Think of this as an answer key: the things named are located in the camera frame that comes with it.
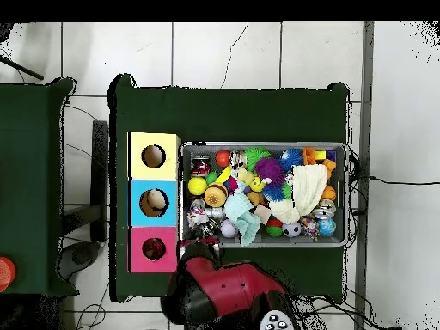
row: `red ball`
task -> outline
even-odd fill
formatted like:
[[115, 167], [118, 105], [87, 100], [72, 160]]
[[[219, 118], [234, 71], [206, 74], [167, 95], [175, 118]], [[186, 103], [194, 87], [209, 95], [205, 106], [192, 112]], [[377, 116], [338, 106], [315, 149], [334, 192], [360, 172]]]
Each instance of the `red ball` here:
[[228, 150], [220, 150], [216, 153], [216, 162], [220, 167], [228, 167], [229, 166], [229, 151]]

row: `yellow box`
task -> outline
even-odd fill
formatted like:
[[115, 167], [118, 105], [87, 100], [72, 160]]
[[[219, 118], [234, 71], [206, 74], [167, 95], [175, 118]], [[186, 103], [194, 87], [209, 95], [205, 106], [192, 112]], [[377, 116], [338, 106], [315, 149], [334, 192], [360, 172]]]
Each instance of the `yellow box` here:
[[325, 160], [326, 159], [326, 151], [325, 150], [316, 150], [315, 151], [315, 160]]
[[132, 132], [127, 136], [128, 177], [134, 180], [177, 180], [180, 139], [175, 134]]

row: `blue box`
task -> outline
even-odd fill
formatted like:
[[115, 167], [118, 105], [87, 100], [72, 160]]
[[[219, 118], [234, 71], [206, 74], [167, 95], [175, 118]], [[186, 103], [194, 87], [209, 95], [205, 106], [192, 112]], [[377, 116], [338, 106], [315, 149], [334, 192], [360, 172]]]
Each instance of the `blue box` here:
[[[132, 227], [176, 227], [177, 226], [177, 181], [176, 180], [132, 180], [131, 182], [131, 222]], [[168, 208], [159, 217], [147, 217], [139, 202], [148, 190], [161, 190], [168, 200]]]

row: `circular hole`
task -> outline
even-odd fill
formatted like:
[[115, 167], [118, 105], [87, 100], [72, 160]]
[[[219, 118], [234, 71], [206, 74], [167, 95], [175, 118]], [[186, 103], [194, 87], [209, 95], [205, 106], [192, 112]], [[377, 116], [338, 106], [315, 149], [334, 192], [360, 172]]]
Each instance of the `circular hole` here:
[[149, 145], [142, 151], [141, 158], [145, 166], [158, 168], [165, 163], [165, 150], [157, 144]]
[[147, 217], [161, 217], [169, 206], [167, 195], [162, 190], [147, 190], [139, 200], [141, 212]]
[[147, 239], [142, 245], [142, 253], [149, 260], [159, 260], [165, 254], [165, 244], [159, 238]]

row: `plush toy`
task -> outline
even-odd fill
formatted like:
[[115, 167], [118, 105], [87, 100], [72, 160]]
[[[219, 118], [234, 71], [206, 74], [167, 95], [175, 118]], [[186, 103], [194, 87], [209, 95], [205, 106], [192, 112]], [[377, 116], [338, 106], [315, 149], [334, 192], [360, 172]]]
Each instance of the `plush toy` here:
[[261, 193], [261, 191], [263, 191], [263, 188], [265, 188], [265, 186], [266, 183], [263, 182], [259, 176], [255, 176], [251, 184], [249, 185], [251, 190], [255, 191], [256, 193]]
[[269, 227], [266, 227], [266, 233], [268, 235], [276, 238], [276, 237], [281, 236], [283, 234], [283, 229], [279, 228], [279, 227], [269, 226]]
[[235, 170], [232, 170], [231, 175], [237, 180], [238, 188], [226, 200], [224, 212], [226, 217], [238, 228], [241, 235], [241, 244], [248, 246], [254, 241], [261, 220], [249, 211], [253, 208], [253, 205], [243, 192], [246, 187], [245, 183], [237, 179]]
[[201, 195], [206, 188], [206, 180], [203, 177], [192, 177], [188, 182], [188, 190], [192, 195]]
[[208, 185], [210, 185], [211, 183], [215, 182], [215, 180], [217, 179], [218, 174], [216, 171], [212, 171], [210, 172], [207, 176], [206, 176], [206, 183]]
[[250, 185], [252, 180], [254, 179], [254, 174], [250, 171], [247, 171], [245, 168], [238, 168], [238, 180], [243, 181], [246, 185]]
[[261, 158], [270, 157], [271, 154], [264, 150], [263, 148], [248, 148], [244, 151], [247, 159], [247, 171], [255, 171], [255, 163], [257, 163]]
[[334, 188], [332, 188], [331, 186], [327, 185], [324, 188], [324, 192], [322, 193], [321, 198], [334, 201], [336, 199], [336, 191], [334, 191]]
[[320, 227], [320, 234], [323, 236], [330, 236], [336, 230], [336, 223], [333, 219], [320, 219], [318, 220], [318, 226]]
[[292, 166], [300, 166], [303, 164], [303, 152], [297, 148], [291, 148], [283, 151], [278, 160], [281, 168], [286, 173], [291, 171]]
[[298, 222], [283, 224], [282, 230], [285, 236], [293, 238], [294, 236], [299, 236], [301, 234], [301, 224]]
[[281, 169], [279, 161], [275, 158], [261, 158], [255, 164], [255, 172], [266, 184], [272, 184], [273, 186], [283, 185], [283, 169]]
[[315, 148], [305, 147], [302, 149], [302, 163], [304, 166], [309, 164], [316, 164], [315, 160]]

